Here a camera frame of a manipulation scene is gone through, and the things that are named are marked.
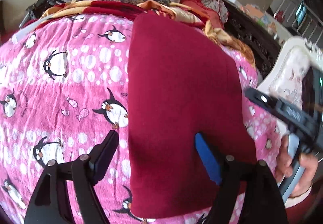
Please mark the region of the right hand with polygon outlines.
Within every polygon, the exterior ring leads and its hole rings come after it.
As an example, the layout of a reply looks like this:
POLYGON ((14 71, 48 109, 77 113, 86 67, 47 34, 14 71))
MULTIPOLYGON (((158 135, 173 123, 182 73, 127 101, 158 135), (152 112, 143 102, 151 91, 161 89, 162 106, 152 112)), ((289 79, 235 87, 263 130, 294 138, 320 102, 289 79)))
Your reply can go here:
MULTIPOLYGON (((283 178, 289 178, 292 175, 292 158, 288 154, 289 135, 284 135, 281 139, 281 146, 277 155, 277 166, 275 168, 275 179, 281 182, 283 178)), ((318 159, 313 154, 301 153, 299 164, 304 168, 304 172, 292 191, 290 197, 295 198, 306 193, 312 185, 314 175, 318 168, 318 159)))

